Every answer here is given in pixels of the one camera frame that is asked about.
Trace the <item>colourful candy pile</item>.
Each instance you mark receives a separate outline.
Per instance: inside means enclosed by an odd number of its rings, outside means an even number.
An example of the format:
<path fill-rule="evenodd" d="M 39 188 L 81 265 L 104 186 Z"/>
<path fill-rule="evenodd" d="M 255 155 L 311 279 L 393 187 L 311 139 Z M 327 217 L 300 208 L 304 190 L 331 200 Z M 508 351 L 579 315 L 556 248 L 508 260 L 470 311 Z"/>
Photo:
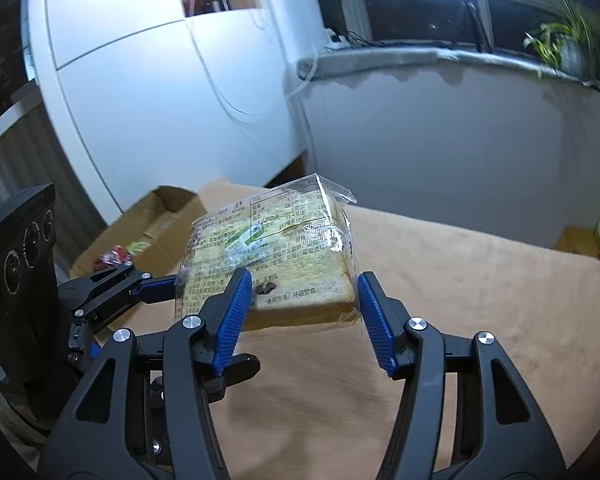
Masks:
<path fill-rule="evenodd" d="M 93 262 L 93 271 L 112 268 L 113 266 L 125 266 L 132 261 L 132 256 L 121 245 L 114 245 L 113 248 L 107 250 L 102 255 L 97 257 Z"/>

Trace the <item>white refrigerator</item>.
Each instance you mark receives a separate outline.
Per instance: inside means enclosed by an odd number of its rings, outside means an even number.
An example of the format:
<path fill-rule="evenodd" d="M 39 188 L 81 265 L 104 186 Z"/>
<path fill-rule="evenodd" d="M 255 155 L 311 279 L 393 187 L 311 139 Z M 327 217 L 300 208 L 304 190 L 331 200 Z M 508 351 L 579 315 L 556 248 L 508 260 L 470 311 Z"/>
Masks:
<path fill-rule="evenodd" d="M 159 185 L 264 185 L 306 154 L 299 58 L 315 0 L 28 0 L 36 81 L 87 197 L 113 222 Z"/>

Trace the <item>packaged sliced bread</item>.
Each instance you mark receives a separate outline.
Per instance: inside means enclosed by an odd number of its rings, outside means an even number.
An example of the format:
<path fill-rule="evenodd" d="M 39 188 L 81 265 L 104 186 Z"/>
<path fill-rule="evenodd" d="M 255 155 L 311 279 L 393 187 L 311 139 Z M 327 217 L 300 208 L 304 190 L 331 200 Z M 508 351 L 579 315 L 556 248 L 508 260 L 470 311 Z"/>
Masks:
<path fill-rule="evenodd" d="M 175 318 L 198 314 L 234 271 L 251 275 L 245 330 L 352 322 L 350 190 L 319 174 L 236 200 L 192 224 L 175 280 Z"/>

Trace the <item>light green snack packet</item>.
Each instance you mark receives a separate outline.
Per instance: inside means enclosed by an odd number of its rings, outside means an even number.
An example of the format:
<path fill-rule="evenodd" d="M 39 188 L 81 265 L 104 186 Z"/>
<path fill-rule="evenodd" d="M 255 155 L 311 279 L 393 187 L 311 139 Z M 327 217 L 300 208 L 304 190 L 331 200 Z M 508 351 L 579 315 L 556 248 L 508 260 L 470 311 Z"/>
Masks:
<path fill-rule="evenodd" d="M 150 246 L 149 242 L 145 242 L 144 240 L 137 240 L 125 247 L 125 251 L 131 257 L 135 257 L 140 255 Z"/>

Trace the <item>green potted plant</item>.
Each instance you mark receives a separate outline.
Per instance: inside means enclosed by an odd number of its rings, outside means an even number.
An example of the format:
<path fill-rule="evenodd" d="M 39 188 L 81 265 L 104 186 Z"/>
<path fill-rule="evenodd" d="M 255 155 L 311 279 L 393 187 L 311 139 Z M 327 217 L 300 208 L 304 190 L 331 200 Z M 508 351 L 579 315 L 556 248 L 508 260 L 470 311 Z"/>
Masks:
<path fill-rule="evenodd" d="M 582 81 L 597 75 L 598 51 L 592 26 L 571 0 L 554 0 L 559 18 L 542 22 L 524 34 L 522 46 L 532 49 L 542 64 Z"/>

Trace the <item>brown cardboard box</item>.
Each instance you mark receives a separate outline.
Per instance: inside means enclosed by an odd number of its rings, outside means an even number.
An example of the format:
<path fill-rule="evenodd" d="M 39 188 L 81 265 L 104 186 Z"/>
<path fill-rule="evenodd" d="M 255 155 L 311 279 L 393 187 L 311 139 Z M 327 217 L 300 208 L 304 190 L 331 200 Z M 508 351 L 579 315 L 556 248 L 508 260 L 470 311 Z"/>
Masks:
<path fill-rule="evenodd" d="M 180 264 L 192 224 L 207 213 L 200 197 L 185 188 L 161 185 L 136 202 L 76 259 L 72 278 L 93 272 L 94 260 L 114 245 L 144 240 L 150 246 L 132 257 L 134 266 L 153 276 L 171 273 Z"/>

